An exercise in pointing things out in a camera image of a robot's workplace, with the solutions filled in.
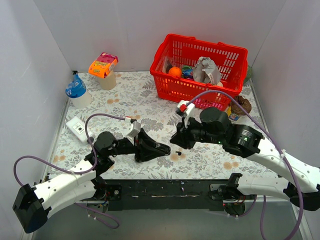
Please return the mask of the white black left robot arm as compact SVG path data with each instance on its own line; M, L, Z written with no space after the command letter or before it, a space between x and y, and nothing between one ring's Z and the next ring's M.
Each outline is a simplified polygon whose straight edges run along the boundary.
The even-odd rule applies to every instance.
M156 142L144 129L132 139L116 139L104 131L93 144L94 150L78 164L48 181L35 186L22 185L12 209L25 233L41 228L58 211L78 202L103 199L108 191L101 178L119 155L134 155L136 162L147 162L171 153L168 145Z

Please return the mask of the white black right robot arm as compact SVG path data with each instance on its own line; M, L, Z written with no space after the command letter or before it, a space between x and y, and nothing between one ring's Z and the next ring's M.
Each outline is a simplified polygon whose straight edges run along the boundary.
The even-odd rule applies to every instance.
M233 124L227 114L215 107L204 109L200 120L193 117L194 106L182 104L176 113L182 117L170 143L192 149L195 143L219 144L235 156L256 162L277 173L276 178L249 177L233 173L227 184L213 189L216 199L239 199L265 195L290 201L307 211L320 208L320 170L288 153L279 153L262 133L244 124Z

